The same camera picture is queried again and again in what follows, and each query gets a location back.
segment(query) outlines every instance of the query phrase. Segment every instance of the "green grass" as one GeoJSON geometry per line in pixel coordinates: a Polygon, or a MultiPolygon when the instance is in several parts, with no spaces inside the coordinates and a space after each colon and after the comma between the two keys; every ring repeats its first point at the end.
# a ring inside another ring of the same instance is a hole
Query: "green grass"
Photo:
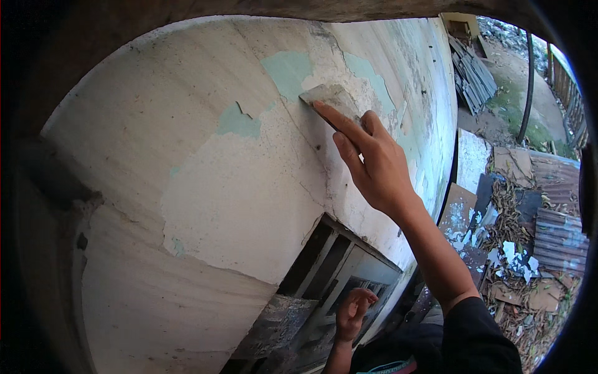
{"type": "MultiPolygon", "coordinates": [[[[496,112],[508,124],[509,133],[516,137],[521,128],[521,121],[523,119],[523,110],[518,106],[519,97],[524,91],[518,84],[513,83],[509,79],[500,75],[495,75],[494,79],[498,87],[502,86],[501,93],[486,103],[486,106],[496,112]]],[[[527,130],[525,135],[529,138],[530,145],[537,150],[546,149],[544,142],[550,143],[553,137],[550,135],[546,127],[537,119],[530,118],[527,123],[527,130]]],[[[575,158],[575,154],[571,148],[558,140],[554,142],[559,156],[565,156],[570,159],[575,158]]]]}

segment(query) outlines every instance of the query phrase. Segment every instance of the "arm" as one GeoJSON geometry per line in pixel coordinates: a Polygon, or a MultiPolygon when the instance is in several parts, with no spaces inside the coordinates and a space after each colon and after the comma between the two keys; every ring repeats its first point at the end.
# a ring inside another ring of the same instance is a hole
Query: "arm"
{"type": "Polygon", "coordinates": [[[373,111],[361,118],[363,130],[333,107],[314,102],[318,113],[339,129],[333,136],[353,182],[374,208],[405,233],[424,280],[444,315],[461,300],[479,297],[469,270],[432,221],[409,179],[403,149],[373,111]],[[359,158],[359,149],[364,161],[359,158]]]}
{"type": "Polygon", "coordinates": [[[361,324],[368,307],[378,301],[378,297],[367,288],[352,290],[338,307],[337,331],[334,345],[326,361],[322,374],[347,374],[351,368],[353,340],[361,330],[361,324]]]}

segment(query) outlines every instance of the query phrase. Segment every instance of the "railing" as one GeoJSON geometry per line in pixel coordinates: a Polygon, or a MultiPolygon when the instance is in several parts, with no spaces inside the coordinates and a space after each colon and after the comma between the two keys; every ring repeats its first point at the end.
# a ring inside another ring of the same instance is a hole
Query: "railing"
{"type": "Polygon", "coordinates": [[[548,83],[566,108],[563,125],[569,146],[580,149],[588,141],[584,103],[567,61],[560,51],[554,49],[548,45],[548,83]]]}

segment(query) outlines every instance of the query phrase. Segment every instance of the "concrete wall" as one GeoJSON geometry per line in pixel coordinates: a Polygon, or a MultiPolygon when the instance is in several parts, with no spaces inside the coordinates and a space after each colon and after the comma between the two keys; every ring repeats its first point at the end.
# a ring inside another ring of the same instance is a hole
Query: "concrete wall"
{"type": "Polygon", "coordinates": [[[408,270],[398,299],[413,255],[297,99],[320,83],[381,115],[438,217],[456,130],[439,19],[184,21],[120,48],[56,108],[42,136],[105,198],[83,275],[99,373],[218,372],[324,212],[408,270]]]}

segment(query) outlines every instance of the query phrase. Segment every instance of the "rusty roofing sheet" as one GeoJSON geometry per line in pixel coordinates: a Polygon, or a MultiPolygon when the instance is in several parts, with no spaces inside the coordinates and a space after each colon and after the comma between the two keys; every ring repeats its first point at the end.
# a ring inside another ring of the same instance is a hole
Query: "rusty roofing sheet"
{"type": "Polygon", "coordinates": [[[538,209],[533,256],[540,266],[583,276],[589,246],[579,218],[538,209]]]}
{"type": "Polygon", "coordinates": [[[556,204],[556,210],[579,217],[579,161],[530,151],[536,186],[556,204]]]}

